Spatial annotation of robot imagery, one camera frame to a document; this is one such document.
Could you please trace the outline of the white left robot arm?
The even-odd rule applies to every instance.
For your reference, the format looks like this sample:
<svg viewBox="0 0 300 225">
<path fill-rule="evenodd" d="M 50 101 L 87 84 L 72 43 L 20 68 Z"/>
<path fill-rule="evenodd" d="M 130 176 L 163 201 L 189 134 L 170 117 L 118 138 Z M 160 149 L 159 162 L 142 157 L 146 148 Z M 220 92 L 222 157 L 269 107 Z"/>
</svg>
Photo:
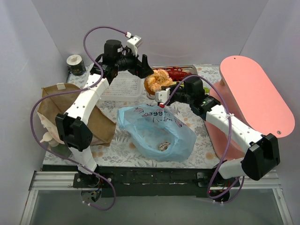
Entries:
<svg viewBox="0 0 300 225">
<path fill-rule="evenodd" d="M 109 87 L 119 71 L 128 71 L 144 79 L 153 74 L 146 55 L 138 59 L 138 47 L 142 44 L 139 36 L 132 36 L 123 47 L 118 40 L 107 40 L 104 53 L 96 58 L 89 69 L 85 91 L 82 91 L 64 114 L 55 118 L 59 138 L 69 147 L 78 169 L 85 173 L 83 181 L 88 187 L 96 187 L 100 176 L 95 173 L 97 163 L 93 159 L 90 144 L 92 132 L 88 128 L 89 117 L 102 93 Z"/>
</svg>

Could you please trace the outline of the toy fried bread piece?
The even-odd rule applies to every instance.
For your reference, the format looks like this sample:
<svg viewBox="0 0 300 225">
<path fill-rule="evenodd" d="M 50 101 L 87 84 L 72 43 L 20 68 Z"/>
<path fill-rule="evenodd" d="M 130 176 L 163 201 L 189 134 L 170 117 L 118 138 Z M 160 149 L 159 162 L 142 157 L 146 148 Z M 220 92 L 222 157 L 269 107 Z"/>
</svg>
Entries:
<svg viewBox="0 0 300 225">
<path fill-rule="evenodd" d="M 148 94 L 155 95 L 155 92 L 161 90 L 161 87 L 170 86 L 172 83 L 173 80 L 166 70 L 154 69 L 153 74 L 145 79 L 144 86 Z"/>
</svg>

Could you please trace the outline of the light blue plastic grocery bag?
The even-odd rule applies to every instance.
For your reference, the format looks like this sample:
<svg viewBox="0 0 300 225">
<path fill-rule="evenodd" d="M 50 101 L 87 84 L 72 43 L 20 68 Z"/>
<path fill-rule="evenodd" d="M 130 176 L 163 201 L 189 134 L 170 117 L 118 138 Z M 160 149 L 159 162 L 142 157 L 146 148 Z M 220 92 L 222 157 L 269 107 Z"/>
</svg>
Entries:
<svg viewBox="0 0 300 225">
<path fill-rule="evenodd" d="M 157 161 L 182 162 L 189 158 L 196 134 L 169 110 L 159 106 L 135 105 L 117 110 L 117 125 L 131 134 L 137 150 L 146 158 Z M 165 151 L 158 149 L 170 142 Z"/>
</svg>

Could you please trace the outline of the red toy lobster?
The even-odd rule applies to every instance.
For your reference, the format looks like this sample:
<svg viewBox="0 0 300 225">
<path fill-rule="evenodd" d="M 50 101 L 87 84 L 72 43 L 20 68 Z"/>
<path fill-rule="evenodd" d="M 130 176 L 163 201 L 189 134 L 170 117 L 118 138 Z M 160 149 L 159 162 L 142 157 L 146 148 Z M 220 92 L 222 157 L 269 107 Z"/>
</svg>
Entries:
<svg viewBox="0 0 300 225">
<path fill-rule="evenodd" d="M 188 73 L 183 71 L 182 68 L 180 67 L 169 67 L 169 68 L 164 68 L 169 74 L 169 77 L 174 81 L 174 82 L 180 82 L 182 81 L 186 76 L 191 75 L 192 73 Z"/>
</svg>

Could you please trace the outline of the green toy vegetable stalks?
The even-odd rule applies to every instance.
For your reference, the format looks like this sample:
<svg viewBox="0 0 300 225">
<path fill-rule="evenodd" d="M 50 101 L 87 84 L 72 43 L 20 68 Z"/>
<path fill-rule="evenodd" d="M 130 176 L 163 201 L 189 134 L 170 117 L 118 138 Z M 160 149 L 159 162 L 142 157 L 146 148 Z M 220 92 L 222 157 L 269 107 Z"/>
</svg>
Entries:
<svg viewBox="0 0 300 225">
<path fill-rule="evenodd" d="M 209 92 L 210 92 L 209 88 L 204 87 L 203 89 L 204 89 L 204 91 L 205 91 L 206 94 L 209 94 Z"/>
</svg>

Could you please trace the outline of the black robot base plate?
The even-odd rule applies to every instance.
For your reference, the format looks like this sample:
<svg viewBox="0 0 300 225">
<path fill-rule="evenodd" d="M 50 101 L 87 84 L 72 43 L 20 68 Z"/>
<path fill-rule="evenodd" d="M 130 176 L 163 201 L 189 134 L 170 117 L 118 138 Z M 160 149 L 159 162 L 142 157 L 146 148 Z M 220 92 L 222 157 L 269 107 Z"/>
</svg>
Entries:
<svg viewBox="0 0 300 225">
<path fill-rule="evenodd" d="M 73 187 L 100 188 L 102 197 L 121 196 L 196 196 L 206 197 L 214 169 L 107 167 L 100 166 L 95 175 L 75 174 Z"/>
</svg>

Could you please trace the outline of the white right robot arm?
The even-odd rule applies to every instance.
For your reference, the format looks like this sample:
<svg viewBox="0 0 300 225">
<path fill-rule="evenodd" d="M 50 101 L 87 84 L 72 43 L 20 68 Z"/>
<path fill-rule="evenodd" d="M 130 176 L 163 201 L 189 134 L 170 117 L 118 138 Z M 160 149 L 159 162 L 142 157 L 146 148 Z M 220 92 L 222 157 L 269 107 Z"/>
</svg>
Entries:
<svg viewBox="0 0 300 225">
<path fill-rule="evenodd" d="M 244 156 L 233 160 L 220 160 L 212 174 L 213 183 L 225 185 L 230 178 L 248 176 L 260 180 L 280 163 L 278 139 L 271 133 L 264 135 L 229 113 L 222 97 L 216 99 L 204 92 L 203 79 L 196 75 L 187 76 L 180 83 L 167 88 L 169 98 L 166 105 L 173 102 L 188 104 L 192 112 L 200 116 L 228 136 L 225 149 L 229 150 L 234 141 L 244 152 Z"/>
</svg>

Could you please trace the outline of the brown paper bag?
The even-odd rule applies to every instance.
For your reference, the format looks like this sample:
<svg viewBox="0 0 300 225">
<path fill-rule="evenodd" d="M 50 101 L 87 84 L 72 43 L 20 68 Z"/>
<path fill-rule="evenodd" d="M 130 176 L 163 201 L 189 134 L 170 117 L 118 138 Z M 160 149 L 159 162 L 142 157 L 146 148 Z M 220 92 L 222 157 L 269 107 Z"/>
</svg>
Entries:
<svg viewBox="0 0 300 225">
<path fill-rule="evenodd" d="M 42 97 L 50 94 L 79 90 L 74 84 L 62 83 L 42 88 Z M 58 113 L 64 113 L 76 100 L 79 93 L 64 94 L 43 100 L 37 110 L 37 114 L 42 125 L 50 135 L 58 142 L 63 144 L 58 135 L 55 118 Z M 116 123 L 106 117 L 102 111 L 95 106 L 89 117 L 88 128 L 93 133 L 91 145 L 109 146 L 116 128 Z"/>
</svg>

